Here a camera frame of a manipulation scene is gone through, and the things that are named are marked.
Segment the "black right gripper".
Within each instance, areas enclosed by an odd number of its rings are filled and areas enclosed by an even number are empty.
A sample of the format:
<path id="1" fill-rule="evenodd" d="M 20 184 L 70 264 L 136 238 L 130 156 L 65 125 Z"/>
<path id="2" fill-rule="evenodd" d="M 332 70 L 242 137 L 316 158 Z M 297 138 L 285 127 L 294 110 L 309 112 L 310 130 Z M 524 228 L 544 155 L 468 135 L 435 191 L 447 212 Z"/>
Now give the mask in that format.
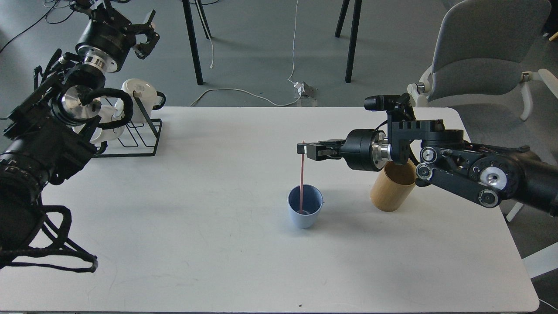
<path id="1" fill-rule="evenodd" d="M 385 133 L 375 129 L 351 131 L 346 140 L 323 140 L 305 142 L 306 156 L 314 161 L 344 159 L 347 166 L 359 171 L 381 171 L 388 161 L 382 157 L 382 145 L 386 144 Z M 297 143 L 297 153 L 302 152 L 302 143 Z"/>

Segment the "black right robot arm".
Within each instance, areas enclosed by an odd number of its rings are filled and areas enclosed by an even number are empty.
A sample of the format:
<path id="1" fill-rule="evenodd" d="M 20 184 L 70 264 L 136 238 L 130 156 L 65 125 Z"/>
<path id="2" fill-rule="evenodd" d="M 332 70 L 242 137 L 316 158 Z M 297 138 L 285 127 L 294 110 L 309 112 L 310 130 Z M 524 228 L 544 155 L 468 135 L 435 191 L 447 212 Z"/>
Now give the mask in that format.
<path id="1" fill-rule="evenodd" d="M 512 199 L 557 216 L 557 167 L 529 147 L 505 148 L 464 140 L 443 120 L 387 119 L 386 131 L 353 130 L 344 140 L 299 143 L 311 160 L 344 159 L 357 171 L 379 172 L 388 162 L 416 167 L 416 183 L 434 185 L 486 208 Z"/>

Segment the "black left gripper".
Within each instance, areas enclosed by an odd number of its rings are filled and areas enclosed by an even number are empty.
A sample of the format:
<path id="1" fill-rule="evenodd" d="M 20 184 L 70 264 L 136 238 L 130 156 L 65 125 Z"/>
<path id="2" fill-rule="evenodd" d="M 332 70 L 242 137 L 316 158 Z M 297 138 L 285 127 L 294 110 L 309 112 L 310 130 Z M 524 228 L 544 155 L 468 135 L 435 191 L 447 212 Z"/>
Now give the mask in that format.
<path id="1" fill-rule="evenodd" d="M 113 8 L 112 2 L 127 3 L 126 0 L 70 0 L 70 8 L 89 17 L 89 23 L 75 47 L 77 54 L 84 57 L 88 52 L 101 52 L 108 66 L 106 71 L 116 73 L 122 69 L 131 48 L 138 58 L 146 59 L 160 36 L 152 24 L 155 10 L 151 10 L 143 24 L 131 25 L 131 34 L 144 35 L 145 42 L 136 43 L 134 37 L 110 26 L 127 24 L 127 18 Z"/>

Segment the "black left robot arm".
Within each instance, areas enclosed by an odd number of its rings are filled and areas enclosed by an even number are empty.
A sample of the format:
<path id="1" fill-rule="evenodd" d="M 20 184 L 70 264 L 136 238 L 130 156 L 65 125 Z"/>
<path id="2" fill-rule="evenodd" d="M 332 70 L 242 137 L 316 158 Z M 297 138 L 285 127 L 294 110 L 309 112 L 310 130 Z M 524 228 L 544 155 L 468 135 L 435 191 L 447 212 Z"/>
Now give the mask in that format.
<path id="1" fill-rule="evenodd" d="M 76 273 L 92 273 L 96 256 L 68 237 L 72 217 L 63 205 L 44 205 L 47 184 L 60 185 L 93 157 L 103 153 L 91 143 L 96 129 L 127 126 L 137 103 L 155 137 L 160 131 L 147 115 L 145 102 L 136 92 L 105 86 L 105 74 L 119 72 L 133 50 L 147 58 L 160 39 L 152 10 L 141 24 L 133 24 L 110 0 L 72 0 L 75 12 L 89 23 L 75 47 L 57 50 L 46 69 L 37 67 L 34 91 L 8 116 L 4 136 L 12 141 L 1 153 L 1 266 L 26 267 L 20 256 L 44 258 L 70 256 L 89 262 L 85 268 L 42 264 L 42 267 Z"/>

